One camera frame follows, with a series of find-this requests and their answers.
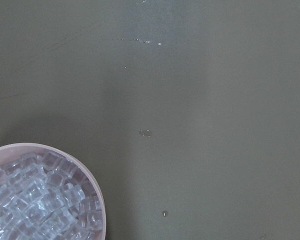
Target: water droplet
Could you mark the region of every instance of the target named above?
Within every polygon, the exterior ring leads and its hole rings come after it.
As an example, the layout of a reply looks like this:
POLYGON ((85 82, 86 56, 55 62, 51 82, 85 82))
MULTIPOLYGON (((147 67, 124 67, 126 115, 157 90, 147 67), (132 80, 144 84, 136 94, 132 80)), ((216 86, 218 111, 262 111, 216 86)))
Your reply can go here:
POLYGON ((266 239, 267 238, 267 234, 265 233, 265 234, 263 234, 261 237, 259 237, 259 239, 261 239, 261 240, 264 240, 264 239, 266 239))
POLYGON ((162 216, 167 217, 168 216, 168 211, 167 210, 162 211, 162 216))
POLYGON ((147 130, 140 130, 139 134, 141 136, 151 137, 152 131, 150 131, 149 129, 147 129, 147 130))

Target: clear ice cube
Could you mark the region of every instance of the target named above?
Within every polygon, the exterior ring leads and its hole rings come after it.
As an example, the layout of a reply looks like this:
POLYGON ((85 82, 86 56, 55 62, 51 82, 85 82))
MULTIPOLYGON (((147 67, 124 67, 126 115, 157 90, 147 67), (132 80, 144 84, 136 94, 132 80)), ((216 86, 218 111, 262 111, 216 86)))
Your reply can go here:
POLYGON ((65 205, 65 198, 59 189, 54 190, 43 196, 39 202, 45 209, 53 212, 65 205))
POLYGON ((0 217, 0 224, 6 228, 8 225, 10 225, 12 223, 16 223, 20 218, 21 218, 20 212, 7 210, 0 217))
POLYGON ((40 204, 33 203, 27 210, 24 211, 24 213, 30 221, 40 224, 50 212, 44 209, 40 204))
POLYGON ((67 175, 58 170, 54 170, 49 172, 49 174, 47 175, 46 184, 51 188, 55 188, 57 186, 62 186, 67 178, 67 175))
POLYGON ((7 229, 4 228, 2 235, 0 236, 0 240, 25 240, 26 236, 21 234, 17 229, 7 229))
POLYGON ((41 158, 42 157, 40 155, 37 155, 34 152, 25 153, 21 155, 19 160, 21 168, 25 169, 29 165, 37 163, 38 161, 41 160, 41 158))
POLYGON ((96 196, 97 193, 94 189, 94 187, 92 186, 91 182, 88 180, 88 181, 84 181, 83 183, 81 183, 81 188, 84 192, 84 195, 86 197, 89 197, 89 196, 96 196))
POLYGON ((70 214, 76 218, 79 214, 79 204, 71 206, 70 208, 68 208, 68 210, 70 214))
POLYGON ((8 164, 2 165, 1 166, 2 170, 5 171, 5 173, 7 175, 13 173, 15 170, 20 169, 21 168, 21 164, 18 160, 15 160, 13 162, 10 162, 8 164))
POLYGON ((60 154, 58 154, 54 151, 48 151, 42 156, 40 164, 42 164, 42 166, 45 170, 51 171, 53 169, 56 169, 59 161, 62 158, 63 157, 60 154))
POLYGON ((22 171, 22 178, 26 181, 30 178, 44 179, 47 175, 41 165, 31 163, 22 171))
POLYGON ((67 175, 68 178, 71 178, 74 172, 77 170, 77 168, 78 167, 74 163, 72 163, 64 157, 61 158, 60 163, 56 169, 62 172, 63 174, 67 175))
POLYGON ((84 181, 88 180, 86 174, 80 168, 77 168, 74 171, 72 179, 75 180, 78 184, 81 184, 84 181))
POLYGON ((65 240, 62 235, 57 235, 53 240, 65 240))
POLYGON ((9 209, 9 211, 24 211, 27 207, 29 206, 29 203, 25 200, 22 199, 19 196, 14 196, 11 200, 11 202, 9 203, 9 205, 7 206, 7 209, 9 209))
POLYGON ((17 169, 7 177, 7 184, 11 186, 11 189, 18 194, 23 190, 23 177, 20 169, 17 169))
POLYGON ((67 240, 88 240, 91 232, 77 224, 72 225, 64 234, 63 238, 67 240))
POLYGON ((62 207, 55 211, 51 217, 47 220, 47 222, 50 221, 51 224, 54 224, 54 227, 56 230, 56 233, 60 234, 61 232, 64 232, 67 230, 72 224, 75 224, 78 222, 78 220, 71 214, 69 209, 66 207, 62 207))
POLYGON ((31 237, 37 231, 37 226, 31 224, 31 222, 27 218, 22 218, 16 224, 16 227, 20 233, 28 237, 31 237))
POLYGON ((73 188, 70 188, 63 193, 64 198, 68 207, 76 205, 80 203, 83 199, 85 199, 85 193, 82 191, 80 185, 76 185, 73 188))
POLYGON ((41 226, 37 232, 34 233, 32 239, 35 240, 50 240, 54 239, 56 234, 52 231, 49 231, 49 228, 41 226))
POLYGON ((15 193, 11 188, 7 187, 7 185, 2 185, 0 187, 0 206, 5 207, 14 195, 15 193))
POLYGON ((89 196, 83 199, 79 205, 80 213, 87 213, 101 210, 101 204, 97 196, 89 196))
POLYGON ((60 187, 60 191, 64 192, 66 190, 72 189, 74 185, 70 182, 60 187))
POLYGON ((46 189, 43 180, 35 179, 34 182, 30 186, 28 186, 22 193, 24 193, 23 196, 25 199, 27 199, 29 202, 33 202, 47 194, 48 190, 46 189))
POLYGON ((100 231, 103 229, 101 211, 91 211, 91 212, 81 213, 79 214, 78 219, 79 219, 79 224, 83 228, 92 231, 100 231))

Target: gray table surface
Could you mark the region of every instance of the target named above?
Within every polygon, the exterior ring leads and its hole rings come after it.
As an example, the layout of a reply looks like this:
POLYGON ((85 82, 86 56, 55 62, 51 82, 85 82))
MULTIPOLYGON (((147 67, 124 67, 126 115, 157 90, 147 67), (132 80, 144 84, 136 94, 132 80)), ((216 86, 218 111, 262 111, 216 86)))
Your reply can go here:
POLYGON ((107 240, 300 240, 300 0, 1 0, 20 142, 91 170, 107 240))

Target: bowl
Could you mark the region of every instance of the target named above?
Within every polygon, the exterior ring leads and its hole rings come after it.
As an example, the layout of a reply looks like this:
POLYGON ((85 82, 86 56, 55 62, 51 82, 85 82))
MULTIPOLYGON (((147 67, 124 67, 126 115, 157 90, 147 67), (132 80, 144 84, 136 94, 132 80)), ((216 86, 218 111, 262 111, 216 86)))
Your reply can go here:
POLYGON ((0 165, 13 162, 14 160, 18 159, 21 155, 26 154, 26 153, 34 152, 38 155, 42 155, 48 151, 54 151, 54 152, 64 156, 68 160, 72 161, 74 164, 77 165, 78 168, 80 168, 85 173, 85 175, 91 182, 91 184, 99 198, 100 204, 101 204, 102 224, 103 224, 101 234, 95 236, 94 240, 105 240, 105 238, 106 238, 106 210, 105 210, 104 198, 101 193, 101 189, 97 183, 97 180, 92 175, 92 173, 88 170, 88 168, 82 162, 80 162, 78 159, 76 159, 75 157, 71 156, 70 154, 68 154, 64 151, 61 151, 61 150, 56 149, 51 146, 38 144, 38 143, 25 142, 25 143, 14 143, 14 144, 1 146, 0 147, 0 165))

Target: scratch on surface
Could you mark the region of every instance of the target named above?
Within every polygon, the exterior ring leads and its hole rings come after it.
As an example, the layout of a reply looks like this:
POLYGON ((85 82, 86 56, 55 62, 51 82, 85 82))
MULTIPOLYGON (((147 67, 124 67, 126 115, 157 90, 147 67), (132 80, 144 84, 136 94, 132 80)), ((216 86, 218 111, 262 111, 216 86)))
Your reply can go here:
POLYGON ((10 99, 10 98, 14 98, 14 97, 18 97, 18 96, 22 96, 22 95, 26 95, 26 94, 28 94, 28 92, 22 92, 22 93, 18 93, 18 94, 14 94, 14 95, 9 95, 9 96, 2 96, 2 97, 0 97, 0 101, 10 99))
POLYGON ((91 31, 91 28, 94 24, 95 23, 92 22, 90 24, 81 26, 79 29, 77 29, 73 33, 64 34, 59 41, 53 42, 51 44, 48 44, 48 45, 45 45, 45 46, 41 47, 36 54, 34 54, 34 55, 32 55, 28 58, 27 62, 25 62, 21 66, 15 68, 14 70, 10 71, 8 74, 4 75, 4 77, 7 78, 7 77, 9 77, 13 74, 16 74, 17 72, 29 67, 30 65, 32 65, 35 62, 37 62, 39 59, 42 58, 42 56, 44 54, 49 53, 49 52, 54 52, 55 50, 63 47, 64 45, 66 45, 68 43, 70 43, 71 41, 76 40, 76 39, 84 36, 85 34, 88 34, 91 31))

